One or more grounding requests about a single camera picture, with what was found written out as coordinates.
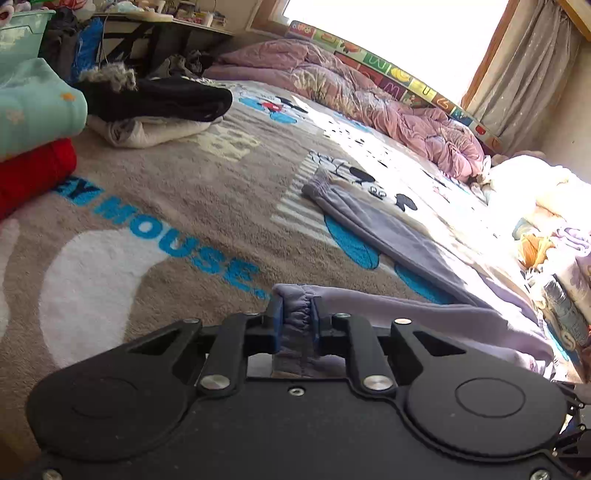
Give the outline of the purple fleece pants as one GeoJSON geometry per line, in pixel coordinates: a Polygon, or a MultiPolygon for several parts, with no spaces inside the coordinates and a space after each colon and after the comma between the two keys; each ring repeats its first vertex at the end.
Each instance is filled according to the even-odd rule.
{"type": "Polygon", "coordinates": [[[283,347],[273,371],[294,377],[321,378],[341,371],[337,360],[315,353],[308,335],[312,300],[344,304],[383,326],[397,314],[444,333],[470,347],[550,379],[557,371],[555,353],[541,320],[521,287],[480,265],[462,244],[442,245],[400,208],[377,200],[355,186],[318,169],[308,179],[286,181],[273,192],[273,216],[298,234],[332,240],[359,265],[375,270],[386,263],[394,295],[352,289],[356,276],[342,287],[277,284],[273,291],[287,302],[283,347]],[[287,218],[301,219],[291,225],[287,218]]]}

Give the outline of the Mickey Mouse bed blanket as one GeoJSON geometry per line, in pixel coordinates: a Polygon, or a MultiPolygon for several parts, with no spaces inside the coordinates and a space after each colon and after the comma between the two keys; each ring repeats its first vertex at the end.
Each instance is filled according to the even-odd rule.
{"type": "Polygon", "coordinates": [[[256,311],[280,283],[394,295],[386,263],[361,270],[326,238],[273,214],[281,183],[321,168],[372,174],[407,215],[515,273],[483,203],[379,132],[287,90],[231,84],[235,102],[204,132],[139,150],[85,130],[62,186],[1,224],[1,464],[33,459],[25,418],[53,371],[176,320],[207,325],[256,311]]]}

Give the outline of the folded denim jeans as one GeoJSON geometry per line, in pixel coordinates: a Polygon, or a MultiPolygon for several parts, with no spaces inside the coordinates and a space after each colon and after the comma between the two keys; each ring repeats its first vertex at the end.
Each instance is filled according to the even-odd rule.
{"type": "Polygon", "coordinates": [[[545,282],[543,294],[557,323],[555,330],[562,347],[574,356],[576,363],[583,365],[583,350],[589,344],[587,321],[555,276],[545,282]]]}

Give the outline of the black folded garment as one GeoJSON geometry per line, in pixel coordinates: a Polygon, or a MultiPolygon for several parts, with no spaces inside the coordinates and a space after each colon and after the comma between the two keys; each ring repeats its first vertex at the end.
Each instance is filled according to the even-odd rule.
{"type": "Polygon", "coordinates": [[[84,95],[88,113],[106,122],[136,117],[212,122],[233,102],[228,89],[181,76],[138,79],[122,63],[81,72],[74,88],[84,95]]]}

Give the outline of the white pillow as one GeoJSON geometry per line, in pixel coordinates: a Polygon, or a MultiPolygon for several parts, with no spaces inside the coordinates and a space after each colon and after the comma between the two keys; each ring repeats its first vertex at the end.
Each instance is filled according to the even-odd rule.
{"type": "Polygon", "coordinates": [[[520,155],[494,166],[489,179],[494,199],[513,211],[541,207],[568,223],[590,224],[590,184],[562,165],[520,155]]]}

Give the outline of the white purple print garment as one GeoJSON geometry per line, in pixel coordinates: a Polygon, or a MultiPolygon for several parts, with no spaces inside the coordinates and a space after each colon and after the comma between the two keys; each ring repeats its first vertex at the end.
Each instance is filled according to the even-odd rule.
{"type": "Polygon", "coordinates": [[[575,227],[558,228],[549,236],[535,236],[539,287],[552,278],[560,283],[580,313],[590,322],[590,233],[575,227]]]}

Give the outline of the pink crumpled quilt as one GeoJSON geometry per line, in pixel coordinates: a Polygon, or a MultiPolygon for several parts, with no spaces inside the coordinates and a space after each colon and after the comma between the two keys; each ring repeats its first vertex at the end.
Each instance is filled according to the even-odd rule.
{"type": "Polygon", "coordinates": [[[470,129],[436,107],[398,100],[329,51],[277,39],[221,54],[204,71],[214,80],[250,80],[289,90],[387,135],[467,181],[483,172],[485,153],[470,129]]]}

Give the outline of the colourful alphabet foam board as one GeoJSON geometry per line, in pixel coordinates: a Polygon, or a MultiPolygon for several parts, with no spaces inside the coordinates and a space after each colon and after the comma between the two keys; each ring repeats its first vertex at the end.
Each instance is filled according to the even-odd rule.
{"type": "Polygon", "coordinates": [[[435,107],[468,127],[488,153],[500,153],[501,142],[491,130],[425,82],[362,47],[297,20],[290,22],[287,38],[310,41],[337,56],[342,63],[370,78],[396,100],[412,107],[435,107]]]}

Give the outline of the red folded garment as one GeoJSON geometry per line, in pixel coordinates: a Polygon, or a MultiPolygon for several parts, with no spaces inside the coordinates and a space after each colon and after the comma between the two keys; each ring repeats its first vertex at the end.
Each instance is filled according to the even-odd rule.
{"type": "Polygon", "coordinates": [[[77,155],[70,139],[59,139],[3,161],[0,219],[60,184],[76,165],[77,155]]]}

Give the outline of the grey window curtain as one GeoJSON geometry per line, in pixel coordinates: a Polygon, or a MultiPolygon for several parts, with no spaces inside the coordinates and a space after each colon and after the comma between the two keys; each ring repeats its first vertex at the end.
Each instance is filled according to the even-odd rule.
{"type": "Polygon", "coordinates": [[[539,147],[566,87],[583,36],[557,1],[511,1],[465,100],[489,148],[539,147]]]}

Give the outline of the black side table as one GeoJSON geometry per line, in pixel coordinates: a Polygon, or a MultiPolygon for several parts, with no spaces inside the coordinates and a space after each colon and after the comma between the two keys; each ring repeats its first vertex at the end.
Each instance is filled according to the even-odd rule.
{"type": "Polygon", "coordinates": [[[98,13],[93,17],[103,22],[98,64],[124,62],[139,74],[149,73],[174,54],[211,51],[235,35],[152,12],[98,13]]]}

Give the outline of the mint green folded garment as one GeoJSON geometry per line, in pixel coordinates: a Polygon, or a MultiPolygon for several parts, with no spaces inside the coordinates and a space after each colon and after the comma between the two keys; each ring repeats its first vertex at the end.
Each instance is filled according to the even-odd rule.
{"type": "Polygon", "coordinates": [[[85,127],[84,95],[41,58],[1,75],[1,159],[78,135],[85,127]]]}

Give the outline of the wooden framed window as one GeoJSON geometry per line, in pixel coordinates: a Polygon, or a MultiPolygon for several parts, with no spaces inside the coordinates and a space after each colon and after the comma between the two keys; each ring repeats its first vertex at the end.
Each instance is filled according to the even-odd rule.
{"type": "Polygon", "coordinates": [[[485,57],[507,1],[280,1],[297,20],[397,65],[459,103],[485,57]]]}

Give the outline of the blue plastic bag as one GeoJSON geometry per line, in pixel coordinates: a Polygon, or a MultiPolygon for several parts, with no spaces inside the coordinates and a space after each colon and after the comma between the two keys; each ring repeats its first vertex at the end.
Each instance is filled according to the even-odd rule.
{"type": "Polygon", "coordinates": [[[96,65],[104,26],[100,18],[92,18],[80,32],[71,66],[70,82],[78,81],[80,74],[96,65]]]}

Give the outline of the teal plastic storage bin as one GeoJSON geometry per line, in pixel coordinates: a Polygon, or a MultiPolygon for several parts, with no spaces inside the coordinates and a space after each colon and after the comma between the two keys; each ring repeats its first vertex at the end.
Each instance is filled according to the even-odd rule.
{"type": "Polygon", "coordinates": [[[38,57],[41,41],[53,10],[31,10],[15,13],[1,28],[1,70],[8,71],[20,63],[38,57]]]}

